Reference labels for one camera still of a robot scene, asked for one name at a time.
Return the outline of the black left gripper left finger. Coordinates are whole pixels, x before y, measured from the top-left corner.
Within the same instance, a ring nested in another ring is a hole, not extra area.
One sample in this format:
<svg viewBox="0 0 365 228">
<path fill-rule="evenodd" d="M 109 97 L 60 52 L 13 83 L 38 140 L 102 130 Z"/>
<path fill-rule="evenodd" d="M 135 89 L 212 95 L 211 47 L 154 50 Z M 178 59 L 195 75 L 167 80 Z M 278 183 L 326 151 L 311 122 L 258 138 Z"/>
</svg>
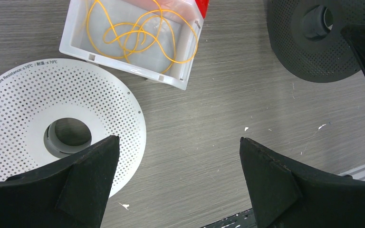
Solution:
<svg viewBox="0 0 365 228">
<path fill-rule="evenodd" d="M 98 228 L 119 160 L 117 136 L 0 181 L 0 228 Z"/>
</svg>

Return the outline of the near white plastic bin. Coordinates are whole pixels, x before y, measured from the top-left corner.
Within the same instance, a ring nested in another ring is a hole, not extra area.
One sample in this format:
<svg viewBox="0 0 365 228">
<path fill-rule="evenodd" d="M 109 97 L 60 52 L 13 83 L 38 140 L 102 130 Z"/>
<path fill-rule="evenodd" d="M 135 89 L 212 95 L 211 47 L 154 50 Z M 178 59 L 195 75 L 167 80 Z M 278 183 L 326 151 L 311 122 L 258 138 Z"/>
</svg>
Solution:
<svg viewBox="0 0 365 228">
<path fill-rule="evenodd" d="M 59 50 L 185 90 L 203 22 L 194 0 L 72 0 Z"/>
</svg>

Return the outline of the black perforated spool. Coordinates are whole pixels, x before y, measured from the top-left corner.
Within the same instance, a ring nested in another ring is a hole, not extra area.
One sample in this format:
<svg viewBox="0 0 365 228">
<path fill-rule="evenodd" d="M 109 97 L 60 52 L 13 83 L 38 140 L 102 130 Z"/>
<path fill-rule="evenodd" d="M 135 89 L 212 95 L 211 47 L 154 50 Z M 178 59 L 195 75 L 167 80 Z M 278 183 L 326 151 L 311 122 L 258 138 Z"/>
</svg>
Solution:
<svg viewBox="0 0 365 228">
<path fill-rule="evenodd" d="M 330 83 L 362 71 L 341 35 L 349 24 L 365 25 L 365 0 L 270 0 L 271 48 L 293 75 Z"/>
</svg>

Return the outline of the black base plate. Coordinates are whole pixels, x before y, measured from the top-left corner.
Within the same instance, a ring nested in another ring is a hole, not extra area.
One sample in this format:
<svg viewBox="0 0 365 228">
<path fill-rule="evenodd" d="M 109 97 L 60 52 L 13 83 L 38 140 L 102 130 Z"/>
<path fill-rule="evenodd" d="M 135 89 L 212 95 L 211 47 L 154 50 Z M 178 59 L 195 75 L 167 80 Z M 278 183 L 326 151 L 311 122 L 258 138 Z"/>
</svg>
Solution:
<svg viewBox="0 0 365 228">
<path fill-rule="evenodd" d="M 202 228 L 257 228 L 257 224 L 253 209 L 247 209 Z"/>
</svg>

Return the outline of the red plastic bin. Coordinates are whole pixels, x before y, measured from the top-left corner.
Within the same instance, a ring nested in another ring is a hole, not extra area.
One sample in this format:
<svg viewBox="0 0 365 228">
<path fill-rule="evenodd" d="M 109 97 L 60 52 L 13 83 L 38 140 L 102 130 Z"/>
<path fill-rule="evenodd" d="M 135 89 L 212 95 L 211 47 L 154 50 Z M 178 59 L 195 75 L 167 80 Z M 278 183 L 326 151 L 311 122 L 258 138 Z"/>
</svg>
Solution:
<svg viewBox="0 0 365 228">
<path fill-rule="evenodd" d="M 195 0 L 196 5 L 204 19 L 206 17 L 207 9 L 209 6 L 209 0 Z"/>
</svg>

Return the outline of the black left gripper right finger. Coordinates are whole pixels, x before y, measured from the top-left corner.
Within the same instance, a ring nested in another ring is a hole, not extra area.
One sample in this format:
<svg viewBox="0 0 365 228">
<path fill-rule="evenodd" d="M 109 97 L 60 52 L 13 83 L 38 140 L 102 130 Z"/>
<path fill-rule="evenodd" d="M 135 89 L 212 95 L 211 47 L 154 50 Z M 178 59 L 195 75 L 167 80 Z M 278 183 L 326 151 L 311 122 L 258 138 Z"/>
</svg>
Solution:
<svg viewBox="0 0 365 228">
<path fill-rule="evenodd" d="M 365 228 L 365 165 L 335 175 L 250 138 L 240 160 L 259 228 Z"/>
</svg>

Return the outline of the white perforated spool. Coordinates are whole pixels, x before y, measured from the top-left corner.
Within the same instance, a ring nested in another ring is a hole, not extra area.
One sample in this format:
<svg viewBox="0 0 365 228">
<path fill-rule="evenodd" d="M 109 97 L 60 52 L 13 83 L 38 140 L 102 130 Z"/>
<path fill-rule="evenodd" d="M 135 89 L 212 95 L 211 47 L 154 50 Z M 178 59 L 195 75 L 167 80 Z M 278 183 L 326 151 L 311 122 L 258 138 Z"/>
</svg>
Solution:
<svg viewBox="0 0 365 228">
<path fill-rule="evenodd" d="M 55 131 L 65 118 L 85 124 L 90 139 L 78 146 L 59 140 Z M 129 88 L 98 66 L 65 58 L 29 62 L 0 76 L 0 181 L 110 135 L 120 139 L 114 195 L 137 171 L 146 144 L 144 115 Z"/>
</svg>

